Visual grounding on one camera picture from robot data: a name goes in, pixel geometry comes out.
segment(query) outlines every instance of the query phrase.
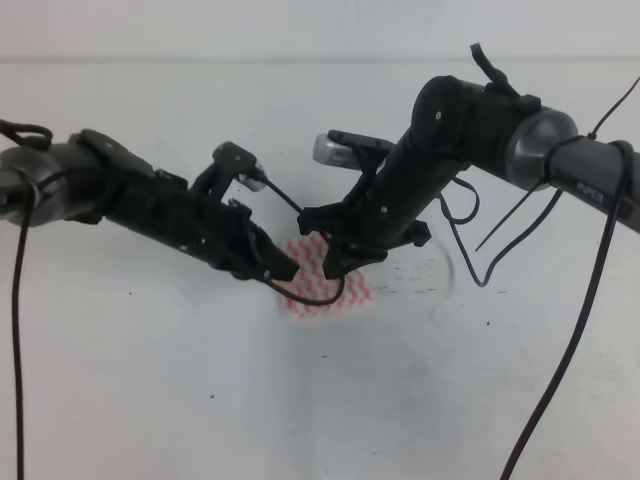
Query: black cable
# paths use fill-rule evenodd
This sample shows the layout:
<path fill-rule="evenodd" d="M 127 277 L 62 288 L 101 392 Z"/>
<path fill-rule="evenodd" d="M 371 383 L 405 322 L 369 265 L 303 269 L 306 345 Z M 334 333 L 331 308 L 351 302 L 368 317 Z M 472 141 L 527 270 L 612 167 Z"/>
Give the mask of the black cable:
<path fill-rule="evenodd" d="M 287 202 L 296 212 L 298 212 L 299 214 L 302 213 L 302 208 L 296 202 L 294 202 L 291 199 L 291 197 L 289 197 L 286 193 L 284 193 L 282 190 L 280 190 L 280 188 L 278 186 L 276 186 L 271 180 L 269 180 L 266 175 L 264 175 L 264 174 L 260 175 L 259 180 L 262 183 L 264 183 L 267 187 L 269 187 L 271 190 L 273 190 L 273 192 L 275 192 L 285 202 Z M 324 238 L 327 243 L 329 243 L 331 241 L 331 237 L 329 235 L 327 235 L 326 233 L 320 232 L 320 235 L 322 235 L 322 238 Z M 251 248 L 251 251 L 252 251 L 254 257 L 256 257 L 256 260 L 259 261 L 259 258 L 257 256 L 258 249 L 255 246 L 255 236 L 252 235 L 252 233 L 250 231 L 247 231 L 247 236 L 249 238 L 249 247 Z M 340 278 L 338 279 L 338 289 L 336 290 L 336 293 L 333 296 L 331 296 L 331 297 L 329 297 L 327 299 L 323 299 L 323 300 L 314 300 L 314 299 L 311 299 L 311 298 L 301 297 L 301 296 L 291 292 L 290 290 L 287 290 L 286 288 L 281 287 L 280 285 L 275 283 L 273 280 L 268 279 L 268 278 L 264 279 L 263 283 L 265 285 L 271 287 L 273 290 L 278 292 L 280 295 L 283 295 L 284 297 L 286 297 L 286 298 L 288 298 L 290 300 L 293 300 L 295 302 L 302 303 L 303 305 L 324 307 L 324 306 L 331 305 L 332 303 L 337 302 L 338 299 L 342 296 L 342 294 L 344 293 L 344 288 L 345 288 L 345 284 L 346 284 L 346 278 L 345 278 L 344 275 L 340 276 Z"/>
<path fill-rule="evenodd" d="M 607 119 L 611 116 L 611 114 L 612 114 L 613 112 L 615 112 L 615 111 L 618 109 L 618 107 L 619 107 L 620 105 L 622 105 L 622 102 L 624 102 L 624 101 L 627 99 L 627 97 L 628 97 L 629 95 L 631 95 L 631 92 L 633 92 L 633 90 L 636 88 L 636 85 L 638 85 L 638 82 L 640 82 L 640 77 L 638 77 L 638 78 L 636 79 L 636 81 L 635 81 L 635 82 L 633 82 L 633 85 L 631 85 L 631 88 L 630 88 L 629 90 L 627 90 L 627 93 L 625 93 L 625 94 L 620 98 L 620 100 L 618 100 L 618 101 L 613 105 L 613 107 L 611 107 L 611 108 L 609 109 L 609 111 L 608 111 L 607 113 L 605 113 L 605 114 L 604 114 L 604 116 L 603 116 L 603 117 L 600 119 L 600 121 L 596 124 L 596 126 L 595 126 L 595 128 L 592 130 L 592 132 L 591 132 L 589 135 L 587 135 L 587 138 L 588 138 L 588 139 L 590 139 L 590 140 L 595 140 L 595 139 L 597 138 L 597 136 L 598 136 L 598 135 L 597 135 L 597 133 L 598 133 L 598 130 L 600 130 L 600 127 L 604 124 L 604 122 L 606 122 L 606 121 L 607 121 Z"/>
<path fill-rule="evenodd" d="M 471 45 L 471 56 L 476 62 L 476 65 L 480 67 L 487 78 L 491 80 L 491 82 L 498 87 L 502 93 L 512 100 L 520 98 L 520 94 L 511 86 L 507 76 L 491 64 L 487 56 L 482 51 L 482 47 L 479 43 Z"/>
<path fill-rule="evenodd" d="M 469 182 L 465 182 L 464 180 L 460 180 L 459 178 L 454 178 L 453 179 L 453 183 L 457 183 L 461 187 L 464 187 L 467 190 L 471 190 L 473 192 L 473 194 L 475 195 L 475 197 L 476 197 L 476 202 L 475 202 L 475 204 L 473 206 L 473 210 L 471 211 L 471 213 L 468 216 L 466 216 L 464 218 L 454 218 L 454 217 L 451 216 L 451 212 L 449 212 L 449 216 L 448 216 L 447 220 L 453 222 L 456 225 L 466 225 L 471 220 L 476 218 L 476 216 L 478 215 L 478 211 L 480 210 L 480 195 L 478 195 L 478 191 Z M 445 214 L 444 207 L 442 207 L 442 214 L 445 217 L 447 217 L 447 214 Z"/>
<path fill-rule="evenodd" d="M 578 343 L 580 342 L 582 332 L 584 332 L 585 326 L 587 325 L 587 319 L 589 318 L 589 313 L 591 312 L 591 307 L 593 306 L 596 291 L 598 290 L 598 284 L 600 283 L 600 278 L 602 277 L 604 263 L 607 258 L 611 239 L 613 238 L 613 231 L 618 220 L 618 213 L 620 211 L 620 206 L 622 205 L 624 193 L 631 182 L 633 148 L 627 142 L 614 142 L 613 145 L 620 149 L 624 165 L 620 180 L 618 181 L 618 186 L 616 187 L 613 205 L 609 210 L 609 214 L 607 215 L 607 222 L 602 232 L 600 247 L 598 248 L 598 254 L 596 255 L 596 260 L 593 266 L 593 272 L 591 273 L 591 279 L 589 280 L 589 286 L 585 294 L 584 303 L 582 304 L 580 314 L 578 315 L 578 321 L 576 322 L 576 326 L 573 330 L 573 334 L 571 335 L 571 339 L 569 340 L 569 344 L 567 345 L 567 348 L 562 355 L 562 359 L 560 360 L 560 363 L 558 364 L 558 367 L 556 368 L 556 371 L 553 374 L 549 385 L 538 401 L 536 408 L 531 414 L 531 417 L 522 430 L 518 441 L 513 447 L 511 455 L 509 456 L 509 460 L 507 461 L 502 475 L 500 476 L 500 480 L 509 480 L 509 478 L 511 477 L 513 469 L 515 468 L 516 463 L 518 462 L 518 459 L 520 458 L 520 455 L 524 450 L 524 447 L 529 441 L 529 438 L 531 438 L 531 435 L 533 434 L 536 425 L 538 425 L 540 418 L 542 418 L 542 415 L 551 403 L 551 399 L 553 398 L 553 395 L 560 385 L 562 377 L 569 367 L 569 363 L 571 362 L 571 359 L 576 352 L 576 349 L 578 348 Z"/>
<path fill-rule="evenodd" d="M 291 197 L 284 193 L 280 188 L 278 188 L 271 180 L 269 180 L 266 175 L 260 178 L 260 181 L 264 183 L 267 187 L 273 190 L 280 198 L 282 198 L 285 202 L 287 202 L 291 208 L 293 208 L 296 212 L 302 213 L 302 207 L 298 205 L 296 202 L 291 200 Z"/>
<path fill-rule="evenodd" d="M 509 245 L 504 247 L 502 251 L 498 253 L 498 255 L 496 255 L 496 257 L 489 264 L 489 268 L 487 268 L 487 273 L 485 274 L 484 280 L 482 281 L 480 281 L 480 279 L 478 278 L 478 275 L 476 275 L 475 269 L 473 268 L 473 265 L 471 263 L 471 259 L 469 258 L 469 254 L 467 253 L 467 249 L 464 247 L 464 244 L 460 239 L 460 235 L 458 234 L 458 229 L 456 227 L 455 222 L 453 221 L 455 219 L 451 217 L 451 212 L 449 211 L 449 206 L 447 205 L 447 202 L 445 201 L 442 195 L 438 195 L 438 199 L 440 200 L 440 203 L 442 206 L 442 213 L 444 214 L 445 218 L 449 221 L 449 226 L 451 227 L 453 236 L 456 239 L 458 248 L 460 248 L 460 252 L 462 253 L 462 256 L 464 257 L 464 261 L 467 264 L 467 268 L 469 269 L 471 278 L 473 278 L 473 281 L 476 283 L 476 285 L 478 285 L 479 287 L 486 287 L 489 284 L 489 280 L 491 279 L 491 274 L 493 273 L 493 270 L 496 268 L 496 265 L 498 265 L 500 260 L 502 260 L 511 250 L 513 250 L 520 243 L 522 243 L 522 241 L 524 241 L 529 235 L 531 235 L 536 230 L 536 228 L 540 226 L 540 224 L 542 224 L 542 222 L 551 213 L 551 210 L 553 210 L 553 207 L 556 206 L 556 203 L 558 203 L 558 200 L 560 199 L 561 195 L 562 195 L 562 191 L 557 190 L 554 193 L 553 197 L 551 198 L 551 201 L 549 202 L 549 204 L 545 207 L 545 209 L 538 216 L 538 218 L 536 218 L 535 221 L 531 225 L 529 225 L 529 227 L 524 232 L 518 235 L 511 243 L 509 243 Z"/>
<path fill-rule="evenodd" d="M 27 233 L 33 215 L 35 196 L 31 185 L 22 177 L 25 187 L 25 207 L 18 239 L 16 263 L 11 287 L 11 329 L 13 337 L 13 368 L 16 389 L 16 469 L 18 480 L 24 480 L 24 390 L 22 384 L 22 353 L 20 349 L 20 279 L 27 245 Z"/>
<path fill-rule="evenodd" d="M 7 122 L 0 120 L 0 135 L 4 135 L 16 145 L 37 150 L 47 150 L 51 146 L 53 133 L 39 125 Z"/>
<path fill-rule="evenodd" d="M 529 197 L 531 196 L 531 194 L 532 194 L 533 192 L 535 192 L 538 188 L 540 188 L 544 183 L 545 183 L 545 182 L 544 182 L 544 179 L 542 179 L 542 178 L 541 178 L 540 180 L 538 180 L 538 182 L 537 182 L 533 187 L 531 187 L 527 193 L 525 193 L 525 194 L 524 194 L 524 196 L 520 199 L 520 201 L 519 201 L 518 203 L 516 203 L 516 204 L 513 206 L 513 208 L 512 208 L 511 210 L 509 210 L 509 212 L 508 212 L 504 217 L 502 217 L 502 218 L 500 219 L 500 221 L 496 224 L 496 226 L 495 226 L 495 227 L 493 227 L 493 228 L 491 229 L 491 231 L 487 234 L 487 236 L 486 236 L 486 237 L 484 237 L 484 240 L 482 240 L 482 242 L 480 242 L 480 245 L 478 245 L 478 246 L 476 247 L 476 250 L 475 250 L 475 251 L 477 252 L 478 250 L 480 250 L 480 249 L 482 248 L 482 246 L 483 246 L 485 243 L 487 243 L 487 241 L 488 241 L 488 240 L 493 236 L 493 234 L 494 234 L 494 233 L 496 233 L 496 232 L 498 231 L 498 229 L 499 229 L 502 225 L 504 225 L 504 222 L 506 222 L 507 220 L 509 220 L 509 217 L 511 217 L 511 215 L 513 215 L 513 214 L 515 213 L 515 211 L 516 211 L 516 210 L 518 210 L 518 209 L 522 206 L 522 204 L 524 204 L 524 202 L 526 202 L 526 201 L 529 199 Z"/>
<path fill-rule="evenodd" d="M 342 296 L 342 294 L 344 293 L 346 279 L 345 279 L 345 276 L 342 275 L 338 279 L 338 290 L 336 290 L 336 293 L 333 294 L 332 297 L 329 297 L 323 300 L 312 300 L 310 298 L 301 297 L 287 290 L 286 288 L 281 287 L 280 285 L 278 285 L 277 283 L 275 283 L 273 280 L 270 280 L 270 279 L 265 280 L 263 283 L 271 287 L 280 295 L 287 297 L 288 299 L 293 300 L 294 302 L 302 303 L 303 305 L 310 305 L 313 307 L 325 307 L 327 305 L 331 305 L 332 303 L 337 302 L 338 299 Z"/>

